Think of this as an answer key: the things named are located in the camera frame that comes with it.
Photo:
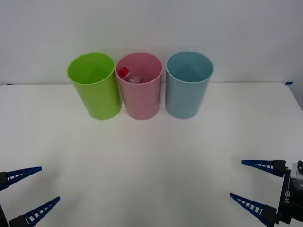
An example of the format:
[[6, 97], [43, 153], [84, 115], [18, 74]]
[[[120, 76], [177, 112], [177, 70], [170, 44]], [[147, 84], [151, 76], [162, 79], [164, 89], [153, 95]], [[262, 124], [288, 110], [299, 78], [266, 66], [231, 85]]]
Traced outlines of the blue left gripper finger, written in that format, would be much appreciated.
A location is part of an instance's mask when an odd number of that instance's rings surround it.
[[9, 186], [29, 177], [35, 173], [42, 171], [42, 167], [31, 167], [25, 169], [14, 170], [10, 172], [0, 173], [0, 190], [7, 189]]
[[34, 227], [60, 201], [60, 196], [9, 221], [10, 227]]

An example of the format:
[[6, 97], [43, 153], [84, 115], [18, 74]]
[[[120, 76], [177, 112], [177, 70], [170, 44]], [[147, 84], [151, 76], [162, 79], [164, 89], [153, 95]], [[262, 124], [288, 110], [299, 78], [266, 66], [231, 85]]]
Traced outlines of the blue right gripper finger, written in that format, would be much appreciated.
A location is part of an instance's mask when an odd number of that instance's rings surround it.
[[284, 160], [242, 160], [241, 163], [279, 177], [284, 177], [287, 170]]
[[246, 199], [236, 194], [230, 193], [230, 197], [234, 199], [250, 214], [255, 216], [260, 222], [267, 227], [273, 227], [276, 223], [277, 209], [269, 205], [265, 205], [256, 201]]

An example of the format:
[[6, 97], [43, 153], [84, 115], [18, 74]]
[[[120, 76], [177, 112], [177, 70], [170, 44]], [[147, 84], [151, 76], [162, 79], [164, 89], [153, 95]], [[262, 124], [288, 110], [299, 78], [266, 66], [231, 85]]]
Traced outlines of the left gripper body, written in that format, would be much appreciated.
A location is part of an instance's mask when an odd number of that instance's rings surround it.
[[7, 227], [7, 220], [1, 206], [0, 206], [0, 227]]

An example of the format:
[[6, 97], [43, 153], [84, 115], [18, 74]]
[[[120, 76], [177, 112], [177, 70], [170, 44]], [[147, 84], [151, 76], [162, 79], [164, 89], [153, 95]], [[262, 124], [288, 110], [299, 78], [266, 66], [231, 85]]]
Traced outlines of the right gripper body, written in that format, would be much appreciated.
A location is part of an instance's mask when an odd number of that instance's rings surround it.
[[303, 222], [303, 179], [292, 178], [286, 169], [275, 223], [290, 224], [292, 219]]

